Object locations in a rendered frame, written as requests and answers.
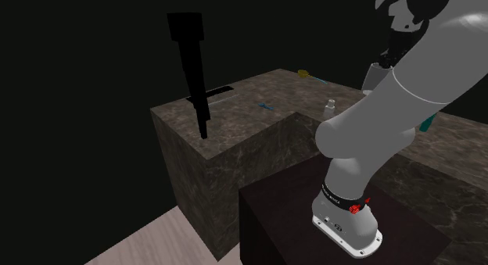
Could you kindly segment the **dark robot stand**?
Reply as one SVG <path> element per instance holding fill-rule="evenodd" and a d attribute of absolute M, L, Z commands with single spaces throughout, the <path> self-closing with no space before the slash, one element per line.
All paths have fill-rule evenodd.
<path fill-rule="evenodd" d="M 365 194 L 383 241 L 355 259 L 313 225 L 312 202 L 330 160 L 317 155 L 239 189 L 243 265 L 431 265 L 451 240 L 369 184 Z"/>

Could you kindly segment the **black tall tapered object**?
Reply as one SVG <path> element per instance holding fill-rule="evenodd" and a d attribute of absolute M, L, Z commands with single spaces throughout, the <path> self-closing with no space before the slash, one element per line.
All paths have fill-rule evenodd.
<path fill-rule="evenodd" d="M 204 39 L 201 13 L 168 13 L 172 41 L 178 43 L 181 64 L 188 84 L 190 97 L 196 110 L 199 132 L 207 138 L 206 122 L 210 119 L 209 105 L 203 78 L 200 42 Z"/>

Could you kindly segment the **white cup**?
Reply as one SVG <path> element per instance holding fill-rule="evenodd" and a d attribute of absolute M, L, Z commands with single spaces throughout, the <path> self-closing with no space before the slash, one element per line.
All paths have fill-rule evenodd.
<path fill-rule="evenodd" d="M 369 95 L 392 69 L 391 66 L 384 68 L 378 63 L 372 63 L 365 75 L 361 92 L 364 95 Z"/>

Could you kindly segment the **small white bottle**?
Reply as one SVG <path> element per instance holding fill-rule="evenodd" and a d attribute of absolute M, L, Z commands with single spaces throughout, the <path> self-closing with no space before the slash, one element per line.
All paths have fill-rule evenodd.
<path fill-rule="evenodd" d="M 329 99 L 323 112 L 323 117 L 326 120 L 333 118 L 336 115 L 336 101 L 334 99 Z"/>

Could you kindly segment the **teal object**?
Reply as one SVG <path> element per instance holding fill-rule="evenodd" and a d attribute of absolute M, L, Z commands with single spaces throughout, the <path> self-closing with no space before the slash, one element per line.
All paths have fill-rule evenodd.
<path fill-rule="evenodd" d="M 431 116 L 430 116 L 429 118 L 427 118 L 426 120 L 424 120 L 424 121 L 421 123 L 421 125 L 419 126 L 419 130 L 420 130 L 421 132 L 426 132 L 426 131 L 427 131 L 427 130 L 430 128 L 430 126 L 432 125 L 432 122 L 433 122 L 433 120 L 435 119 L 435 117 L 436 117 L 436 113 L 435 113 L 435 114 L 433 114 L 433 115 L 431 115 Z"/>

